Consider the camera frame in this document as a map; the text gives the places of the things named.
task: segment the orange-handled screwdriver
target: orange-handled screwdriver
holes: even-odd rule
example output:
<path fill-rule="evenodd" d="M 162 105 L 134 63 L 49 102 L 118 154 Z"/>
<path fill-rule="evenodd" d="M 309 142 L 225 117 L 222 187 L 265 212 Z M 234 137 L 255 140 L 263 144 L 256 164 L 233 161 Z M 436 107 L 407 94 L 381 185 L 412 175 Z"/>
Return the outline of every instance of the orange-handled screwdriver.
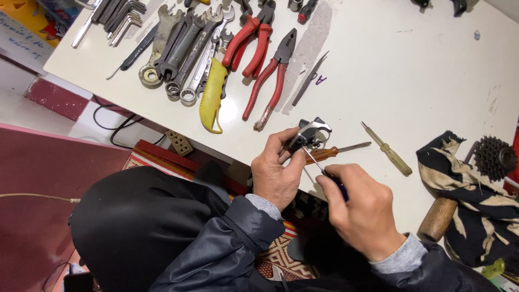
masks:
<path fill-rule="evenodd" d="M 339 154 L 341 152 L 346 152 L 346 151 L 350 151 L 350 150 L 357 149 L 357 148 L 367 147 L 369 145 L 371 145 L 371 142 L 360 143 L 357 145 L 348 146 L 348 147 L 344 147 L 344 148 L 332 147 L 330 149 L 315 149 L 315 150 L 312 150 L 312 152 L 310 152 L 310 153 L 312 154 L 314 159 L 319 162 L 319 161 L 326 160 L 328 157 L 335 157 L 337 154 Z M 310 156 L 306 155 L 306 165 L 309 165 L 312 163 L 314 163 L 312 158 Z"/>

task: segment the hand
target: hand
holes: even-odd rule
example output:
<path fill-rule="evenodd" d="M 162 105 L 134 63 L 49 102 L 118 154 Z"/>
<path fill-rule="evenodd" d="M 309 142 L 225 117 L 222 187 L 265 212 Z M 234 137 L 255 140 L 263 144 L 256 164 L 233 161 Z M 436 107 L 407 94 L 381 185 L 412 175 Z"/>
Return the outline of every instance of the hand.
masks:
<path fill-rule="evenodd" d="M 331 179 L 317 177 L 328 199 L 330 223 L 338 234 L 372 262 L 393 254 L 407 238 L 394 225 L 391 189 L 376 182 L 357 164 L 334 164 L 325 169 L 339 177 L 348 191 L 349 201 L 345 202 Z"/>
<path fill-rule="evenodd" d="M 303 149 L 292 155 L 284 147 L 297 131 L 299 127 L 270 135 L 265 150 L 251 164 L 254 194 L 269 200 L 280 212 L 294 200 L 306 165 Z M 289 164 L 283 167 L 290 157 Z"/>

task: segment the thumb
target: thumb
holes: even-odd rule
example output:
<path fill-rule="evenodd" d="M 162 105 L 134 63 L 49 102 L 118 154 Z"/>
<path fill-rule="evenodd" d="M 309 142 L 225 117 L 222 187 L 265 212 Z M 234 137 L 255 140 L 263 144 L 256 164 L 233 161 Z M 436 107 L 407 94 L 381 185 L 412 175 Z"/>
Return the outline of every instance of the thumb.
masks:
<path fill-rule="evenodd" d="M 317 183 L 323 189 L 324 196 L 328 200 L 328 211 L 331 218 L 348 218 L 348 207 L 344 201 L 343 194 L 333 180 L 326 176 L 318 176 Z"/>
<path fill-rule="evenodd" d="M 285 171 L 294 177 L 301 177 L 303 168 L 306 165 L 306 156 L 303 149 L 299 149 L 290 158 L 289 164 L 285 167 Z"/>

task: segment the gray sleeve cuff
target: gray sleeve cuff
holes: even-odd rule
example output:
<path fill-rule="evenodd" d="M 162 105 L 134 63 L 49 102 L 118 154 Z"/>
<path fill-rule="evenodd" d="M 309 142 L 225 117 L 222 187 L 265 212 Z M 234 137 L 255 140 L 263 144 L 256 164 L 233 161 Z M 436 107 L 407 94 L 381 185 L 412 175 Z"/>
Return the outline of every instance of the gray sleeve cuff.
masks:
<path fill-rule="evenodd" d="M 412 233 L 404 235 L 407 236 L 407 240 L 392 255 L 382 261 L 370 262 L 379 273 L 411 272 L 421 265 L 421 259 L 427 250 Z"/>
<path fill-rule="evenodd" d="M 251 201 L 254 207 L 258 208 L 258 210 L 265 211 L 272 219 L 281 220 L 281 213 L 278 207 L 274 206 L 269 200 L 255 194 L 247 194 L 245 197 Z"/>

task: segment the wooden hammer handle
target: wooden hammer handle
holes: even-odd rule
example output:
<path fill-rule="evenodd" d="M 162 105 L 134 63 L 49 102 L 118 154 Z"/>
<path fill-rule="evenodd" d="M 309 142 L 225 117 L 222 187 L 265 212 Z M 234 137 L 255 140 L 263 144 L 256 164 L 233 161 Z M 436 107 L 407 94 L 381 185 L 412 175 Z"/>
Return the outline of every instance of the wooden hammer handle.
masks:
<path fill-rule="evenodd" d="M 440 241 L 457 207 L 457 201 L 442 197 L 437 198 L 418 229 L 418 237 L 421 240 Z"/>

